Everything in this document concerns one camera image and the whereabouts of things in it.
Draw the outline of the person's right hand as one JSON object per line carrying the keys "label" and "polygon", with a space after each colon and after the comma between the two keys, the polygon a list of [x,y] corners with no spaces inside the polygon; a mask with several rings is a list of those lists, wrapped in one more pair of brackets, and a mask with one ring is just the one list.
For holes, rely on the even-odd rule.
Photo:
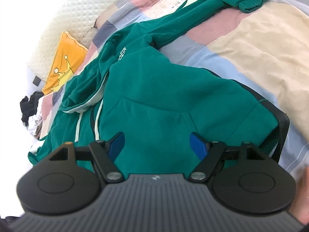
{"label": "person's right hand", "polygon": [[309,221],[309,179],[308,179],[308,166],[303,170],[297,188],[296,196],[292,202],[289,212],[300,223],[307,225]]}

